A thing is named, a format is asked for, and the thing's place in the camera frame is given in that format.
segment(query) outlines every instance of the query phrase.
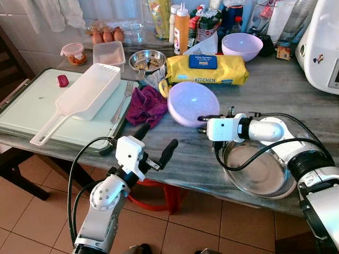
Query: yellow package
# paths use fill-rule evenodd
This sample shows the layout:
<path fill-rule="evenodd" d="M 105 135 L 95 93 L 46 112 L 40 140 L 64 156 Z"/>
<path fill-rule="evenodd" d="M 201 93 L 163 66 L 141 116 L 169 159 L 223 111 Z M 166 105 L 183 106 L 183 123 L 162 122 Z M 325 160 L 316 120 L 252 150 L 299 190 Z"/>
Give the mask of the yellow package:
<path fill-rule="evenodd" d="M 189 56 L 175 56 L 167 59 L 168 82 L 193 81 L 197 83 L 243 85 L 249 77 L 245 63 L 240 56 L 216 55 L 217 69 L 190 69 Z"/>
<path fill-rule="evenodd" d="M 168 39 L 170 37 L 170 0 L 148 0 L 147 3 L 152 14 L 156 37 L 159 39 Z"/>

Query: metal fork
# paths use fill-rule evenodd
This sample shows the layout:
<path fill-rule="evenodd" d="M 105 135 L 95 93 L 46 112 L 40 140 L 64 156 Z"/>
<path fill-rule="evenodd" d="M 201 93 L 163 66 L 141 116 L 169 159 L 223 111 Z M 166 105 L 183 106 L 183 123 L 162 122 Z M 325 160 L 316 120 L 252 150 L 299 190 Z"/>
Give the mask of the metal fork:
<path fill-rule="evenodd" d="M 125 99 L 127 97 L 132 95 L 132 91 L 133 91 L 133 80 L 129 80 L 127 82 L 127 86 L 126 86 L 126 89 L 125 89 L 124 98 L 122 99 L 122 102 L 120 103 L 118 110 L 116 111 L 116 113 L 112 117 L 111 123 L 115 123 L 119 119 L 119 115 L 120 115 L 121 108 L 123 106 L 123 102 L 125 101 Z"/>
<path fill-rule="evenodd" d="M 146 74 L 146 71 L 144 69 L 138 71 L 138 76 L 140 78 L 144 78 L 145 74 Z"/>

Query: black cable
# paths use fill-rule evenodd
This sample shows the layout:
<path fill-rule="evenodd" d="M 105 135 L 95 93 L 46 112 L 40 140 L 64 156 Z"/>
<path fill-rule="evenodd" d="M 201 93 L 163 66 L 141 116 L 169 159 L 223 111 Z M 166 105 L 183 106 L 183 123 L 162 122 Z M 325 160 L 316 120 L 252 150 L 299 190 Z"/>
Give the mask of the black cable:
<path fill-rule="evenodd" d="M 67 193 L 67 216 L 68 216 L 68 226 L 69 226 L 69 231 L 70 231 L 70 238 L 72 240 L 72 244 L 74 244 L 75 239 L 76 239 L 76 234 L 74 233 L 73 230 L 73 223 L 72 223 L 72 206 L 71 206 L 71 202 L 72 202 L 72 181 L 73 181 L 73 172 L 74 172 L 74 167 L 78 162 L 78 159 L 80 158 L 80 156 L 84 153 L 84 151 L 94 142 L 97 142 L 99 140 L 108 140 L 109 142 L 111 142 L 112 138 L 110 137 L 99 137 L 96 139 L 93 139 L 91 142 L 89 142 L 86 146 L 84 146 L 81 151 L 78 153 L 78 155 L 75 157 L 73 163 L 72 163 L 72 167 L 70 168 L 70 172 L 69 172 L 69 181 L 68 181 L 68 193 Z"/>
<path fill-rule="evenodd" d="M 299 142 L 308 142 L 308 143 L 311 143 L 311 144 L 315 144 L 317 147 L 321 148 L 320 147 L 320 144 L 319 142 L 315 141 L 315 140 L 312 140 L 312 139 L 304 139 L 304 138 L 294 138 L 294 139 L 285 139 L 285 140 L 281 140 L 281 141 L 278 141 L 278 142 L 275 142 L 269 146 L 266 146 L 264 147 L 263 149 L 261 149 L 260 151 L 258 151 L 256 154 L 254 154 L 252 157 L 250 157 L 244 164 L 242 164 L 241 166 L 239 167 L 236 167 L 236 168 L 232 168 L 232 167 L 228 167 L 226 166 L 221 160 L 220 160 L 220 157 L 219 157 L 219 149 L 215 149 L 215 154 L 216 154 L 216 158 L 217 158 L 217 161 L 219 162 L 220 165 L 222 165 L 224 168 L 226 168 L 227 170 L 230 170 L 230 171 L 240 171 L 242 169 L 244 169 L 245 167 L 247 167 L 251 162 L 253 162 L 257 157 L 259 157 L 260 155 L 262 155 L 264 152 L 266 152 L 267 150 L 271 149 L 272 147 L 275 147 L 275 146 L 278 146 L 280 144 L 283 144 L 283 143 L 288 143 L 288 142 L 294 142 L 294 141 L 299 141 Z"/>
<path fill-rule="evenodd" d="M 319 148 L 322 149 L 322 151 L 324 152 L 324 154 L 326 155 L 326 157 L 333 161 L 333 158 L 331 156 L 331 154 L 329 153 L 329 151 L 326 149 L 326 147 L 324 147 L 324 145 L 322 144 L 322 142 L 317 138 L 317 136 L 315 136 L 315 134 L 303 123 L 301 122 L 299 119 L 297 119 L 296 117 L 289 115 L 289 114 L 285 114 L 285 113 L 264 113 L 261 114 L 259 113 L 259 116 L 284 116 L 292 121 L 294 121 L 295 123 L 299 124 L 315 141 L 318 142 L 317 146 Z"/>
<path fill-rule="evenodd" d="M 98 180 L 98 181 L 95 181 L 95 182 L 91 182 L 87 185 L 85 185 L 78 193 L 78 195 L 76 196 L 75 198 L 75 201 L 74 201 L 74 205 L 73 205 L 73 231 L 74 231 L 74 235 L 78 235 L 77 233 L 77 230 L 76 230 L 76 210 L 77 210 L 77 207 L 78 207 L 78 203 L 79 203 L 79 200 L 80 200 L 80 197 L 81 195 L 85 192 L 85 190 L 87 190 L 88 188 L 91 188 L 92 186 L 95 186 L 97 185 L 98 183 L 104 181 L 105 179 L 101 179 L 101 180 Z"/>

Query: tiled floor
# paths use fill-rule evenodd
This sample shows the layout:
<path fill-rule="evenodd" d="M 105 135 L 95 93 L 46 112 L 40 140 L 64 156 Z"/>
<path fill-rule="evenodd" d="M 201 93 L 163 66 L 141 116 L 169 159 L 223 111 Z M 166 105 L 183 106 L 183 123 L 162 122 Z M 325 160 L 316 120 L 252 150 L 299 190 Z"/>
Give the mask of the tiled floor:
<path fill-rule="evenodd" d="M 50 197 L 41 201 L 0 178 L 0 254 L 70 253 L 67 181 L 35 156 L 21 164 L 20 169 L 23 176 L 48 191 Z M 85 169 L 94 179 L 105 175 L 102 169 Z M 146 203 L 164 202 L 164 194 L 157 187 L 136 186 L 133 195 Z M 82 197 L 78 227 L 88 207 L 88 198 Z M 189 192 L 181 210 L 174 215 L 146 211 L 127 201 L 111 253 L 123 253 L 129 246 L 145 242 L 155 254 L 193 254 L 204 248 L 224 254 L 270 254 L 275 251 L 276 238 L 308 230 L 306 222 L 298 217 Z"/>

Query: paper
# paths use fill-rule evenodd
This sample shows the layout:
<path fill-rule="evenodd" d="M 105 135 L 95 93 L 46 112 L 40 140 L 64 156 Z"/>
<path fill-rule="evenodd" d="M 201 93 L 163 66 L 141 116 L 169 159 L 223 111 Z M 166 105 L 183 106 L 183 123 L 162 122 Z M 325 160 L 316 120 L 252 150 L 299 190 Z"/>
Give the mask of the paper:
<path fill-rule="evenodd" d="M 215 32 L 211 37 L 199 42 L 184 52 L 183 55 L 215 55 L 218 53 L 218 35 Z"/>

